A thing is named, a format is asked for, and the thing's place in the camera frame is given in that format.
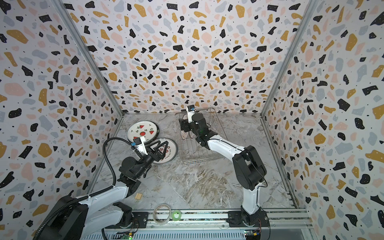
marble surface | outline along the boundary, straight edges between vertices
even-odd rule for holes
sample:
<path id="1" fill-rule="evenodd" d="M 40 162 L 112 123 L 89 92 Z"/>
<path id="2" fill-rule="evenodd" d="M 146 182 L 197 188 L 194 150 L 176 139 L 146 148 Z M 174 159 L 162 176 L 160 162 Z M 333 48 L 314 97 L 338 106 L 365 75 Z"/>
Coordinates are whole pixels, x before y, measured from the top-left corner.
<path id="1" fill-rule="evenodd" d="M 219 118 L 228 140 L 242 146 L 254 146 L 265 164 L 268 187 L 261 188 L 262 207 L 294 208 L 283 186 L 259 115 L 219 114 Z M 117 136 L 126 139 L 129 127 L 144 120 L 159 126 L 159 138 L 167 137 L 176 141 L 178 129 L 173 114 L 127 114 Z M 128 156 L 137 158 L 127 144 L 115 141 L 108 158 L 117 177 L 122 160 Z M 172 209 L 238 209 L 242 204 L 242 187 L 236 179 L 232 162 L 225 158 L 186 166 L 178 154 L 166 165 L 153 165 L 147 177 L 141 177 L 140 181 L 136 193 L 142 193 L 142 199 L 135 200 L 134 194 L 122 200 L 133 209 L 154 209 L 161 203 L 170 205 Z M 111 172 L 104 164 L 94 191 L 111 183 Z"/>

dish rack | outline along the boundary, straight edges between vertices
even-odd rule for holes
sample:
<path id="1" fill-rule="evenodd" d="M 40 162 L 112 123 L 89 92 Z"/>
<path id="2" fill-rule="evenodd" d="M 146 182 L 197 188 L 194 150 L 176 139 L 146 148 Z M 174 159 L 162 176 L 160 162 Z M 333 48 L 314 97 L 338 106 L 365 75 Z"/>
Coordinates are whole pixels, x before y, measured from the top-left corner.
<path id="1" fill-rule="evenodd" d="M 217 132 L 217 134 L 222 136 L 224 139 L 227 139 L 223 126 L 221 125 L 221 122 L 214 108 L 197 109 L 195 110 L 195 112 L 203 114 L 209 129 L 214 132 Z M 223 156 L 218 152 L 208 150 L 205 147 L 202 147 L 196 141 L 194 134 L 192 134 L 191 132 L 188 133 L 187 137 L 185 137 L 185 134 L 184 137 L 182 137 L 183 132 L 180 129 L 179 118 L 185 118 L 184 115 L 187 115 L 187 112 L 179 112 L 175 114 L 176 126 L 179 130 L 177 143 L 179 145 L 179 154 L 183 163 L 185 165 L 191 165 L 223 158 Z"/>

wire basket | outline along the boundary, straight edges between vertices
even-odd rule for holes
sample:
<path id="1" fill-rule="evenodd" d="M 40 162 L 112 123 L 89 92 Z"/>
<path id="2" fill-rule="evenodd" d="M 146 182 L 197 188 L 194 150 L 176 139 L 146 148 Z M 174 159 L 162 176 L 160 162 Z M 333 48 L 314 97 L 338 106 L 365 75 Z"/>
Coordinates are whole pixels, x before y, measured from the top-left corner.
<path id="1" fill-rule="evenodd" d="M 210 130 L 217 132 L 224 139 L 227 139 L 225 135 L 223 126 L 216 114 L 216 110 L 214 108 L 204 108 L 195 110 L 196 113 L 202 113 L 205 121 Z M 180 130 L 179 118 L 186 119 L 187 112 L 176 113 L 176 126 L 179 130 L 179 134 L 177 137 L 177 143 L 179 145 L 179 154 L 181 160 L 185 165 L 196 164 L 200 162 L 207 162 L 211 160 L 216 160 L 219 158 L 223 158 L 221 154 L 218 152 L 208 150 L 205 147 L 202 147 L 197 141 L 196 136 L 192 132 L 188 134 L 184 133 Z"/>

green tape roll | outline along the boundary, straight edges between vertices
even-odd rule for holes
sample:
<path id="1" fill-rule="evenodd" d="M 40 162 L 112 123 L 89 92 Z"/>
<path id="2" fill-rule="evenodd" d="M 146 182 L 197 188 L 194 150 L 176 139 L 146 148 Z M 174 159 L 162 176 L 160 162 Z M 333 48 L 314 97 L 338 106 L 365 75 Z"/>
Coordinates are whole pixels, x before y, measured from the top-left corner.
<path id="1" fill-rule="evenodd" d="M 181 219 L 181 212 L 180 212 L 180 210 L 174 210 L 172 212 L 172 220 L 173 221 L 179 221 L 180 219 Z"/>

terrazzo wall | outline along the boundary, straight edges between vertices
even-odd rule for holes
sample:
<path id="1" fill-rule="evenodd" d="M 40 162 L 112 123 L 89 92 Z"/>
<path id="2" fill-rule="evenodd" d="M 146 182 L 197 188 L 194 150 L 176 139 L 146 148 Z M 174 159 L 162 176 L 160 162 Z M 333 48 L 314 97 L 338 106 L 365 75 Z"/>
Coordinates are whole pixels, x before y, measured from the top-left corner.
<path id="1" fill-rule="evenodd" d="M 0 239 L 86 194 L 118 115 L 49 1 L 0 0 Z"/>
<path id="2" fill-rule="evenodd" d="M 307 0 L 65 0 L 124 112 L 260 111 Z"/>
<path id="3" fill-rule="evenodd" d="M 265 116 L 319 239 L 384 239 L 383 11 L 319 1 Z"/>

